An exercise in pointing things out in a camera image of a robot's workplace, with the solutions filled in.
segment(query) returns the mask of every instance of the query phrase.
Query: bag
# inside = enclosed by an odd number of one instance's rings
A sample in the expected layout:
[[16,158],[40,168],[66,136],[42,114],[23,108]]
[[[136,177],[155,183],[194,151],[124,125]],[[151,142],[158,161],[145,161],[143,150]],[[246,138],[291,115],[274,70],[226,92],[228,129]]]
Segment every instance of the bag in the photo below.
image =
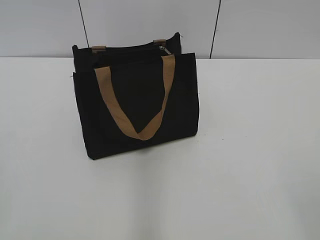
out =
[[179,33],[140,46],[72,50],[75,98],[91,159],[197,133],[196,58],[181,54]]

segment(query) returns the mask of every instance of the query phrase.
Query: black tote bag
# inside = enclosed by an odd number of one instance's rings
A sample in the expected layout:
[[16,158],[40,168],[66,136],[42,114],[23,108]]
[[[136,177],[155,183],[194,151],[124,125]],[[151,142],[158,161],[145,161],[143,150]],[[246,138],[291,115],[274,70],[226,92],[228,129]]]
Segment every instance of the black tote bag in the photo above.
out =
[[179,54],[178,41],[177,49],[170,49],[175,54],[158,51],[158,42],[116,51],[85,48],[86,57],[79,57],[83,49],[73,46],[74,91],[91,159],[197,133],[195,54]]

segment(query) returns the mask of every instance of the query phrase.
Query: brown strap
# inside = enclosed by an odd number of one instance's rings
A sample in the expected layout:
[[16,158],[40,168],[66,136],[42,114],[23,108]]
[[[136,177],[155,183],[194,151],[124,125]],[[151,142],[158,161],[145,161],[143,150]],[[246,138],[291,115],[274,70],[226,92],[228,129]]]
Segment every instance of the brown strap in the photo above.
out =
[[162,46],[162,47],[166,46],[166,42],[167,42],[167,40],[165,40],[165,39],[153,40],[154,45],[158,45],[158,46]]
[[92,46],[91,50],[94,54],[96,54],[97,52],[105,52],[106,46]]
[[105,66],[94,69],[102,99],[119,129],[128,137],[144,141],[149,140],[156,134],[157,130],[161,126],[167,105],[168,96],[175,76],[176,59],[174,55],[168,55],[162,56],[162,61],[164,85],[164,98],[162,102],[162,109],[153,119],[151,119],[151,121],[139,133],[136,132],[131,121],[124,113],[124,111],[121,109],[117,101],[111,81],[110,67]]

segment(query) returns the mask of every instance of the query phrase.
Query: gray wall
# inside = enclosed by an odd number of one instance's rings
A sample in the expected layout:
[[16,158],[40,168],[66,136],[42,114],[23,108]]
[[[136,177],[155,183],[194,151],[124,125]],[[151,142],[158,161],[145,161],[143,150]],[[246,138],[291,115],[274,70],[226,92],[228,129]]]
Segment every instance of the gray wall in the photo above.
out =
[[[129,46],[180,32],[208,58],[219,0],[81,0],[89,44]],[[320,58],[319,0],[222,0],[213,58]],[[86,47],[77,0],[0,0],[1,57],[71,57]]]

